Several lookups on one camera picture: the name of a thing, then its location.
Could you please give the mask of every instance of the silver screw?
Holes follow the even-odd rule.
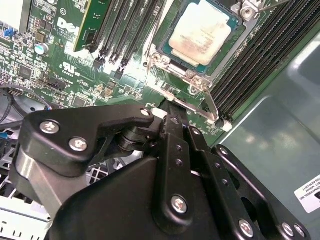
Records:
[[[220,151],[221,151],[224,155],[228,155],[227,150],[225,150],[223,147],[220,147]]]
[[[201,135],[201,132],[196,128],[193,128],[192,131],[197,135]]]
[[[52,121],[44,121],[40,124],[40,129],[45,134],[56,134],[59,132],[59,125]]]
[[[299,225],[295,224],[295,225],[293,225],[293,226],[294,226],[295,230],[296,230],[303,238],[306,237],[305,232],[303,231],[303,229],[302,229]]]
[[[293,237],[295,235],[294,231],[292,231],[292,228],[287,223],[285,222],[282,223],[282,227],[285,233],[288,234],[289,236]]]
[[[254,230],[252,229],[251,225],[244,219],[239,220],[239,226],[244,233],[249,238],[254,237]]]
[[[151,59],[155,62],[159,62],[159,60],[161,59],[161,55],[159,53],[154,53]]]
[[[253,15],[253,10],[251,7],[244,7],[242,10],[241,10],[241,16],[244,18],[244,19],[248,19],[250,18],[252,15]]]
[[[150,116],[150,113],[145,109],[141,109],[141,113],[147,117]]]
[[[73,151],[83,152],[88,148],[88,144],[81,138],[75,137],[69,141],[69,146]]]
[[[187,204],[185,200],[183,200],[181,197],[173,196],[171,199],[171,204],[177,213],[185,214],[187,212],[187,209],[188,209]]]

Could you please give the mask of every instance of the wire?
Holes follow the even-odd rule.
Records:
[[[12,100],[12,107],[14,108],[14,110],[24,119],[28,115],[28,113],[19,106],[13,95],[8,96],[8,100],[9,98],[11,98]]]
[[[6,120],[6,118],[10,114],[11,107],[12,107],[12,99],[11,99],[10,94],[8,92],[0,89],[0,93],[2,93],[4,96],[6,96],[8,98],[8,101],[9,101],[8,106],[6,107],[6,110],[4,111],[4,114],[0,119],[0,124],[1,124],[4,120]]]
[[[22,125],[22,122],[23,121],[21,120],[21,121],[14,121],[14,122],[0,124],[0,131],[20,127]]]
[[[52,110],[52,107],[50,106],[50,104],[44,100],[42,97],[40,97],[38,94],[36,94],[34,91],[23,87],[23,86],[19,86],[19,85],[13,85],[13,84],[5,84],[5,85],[0,85],[0,89],[21,89],[29,94],[34,95],[40,102],[42,102],[49,110]]]

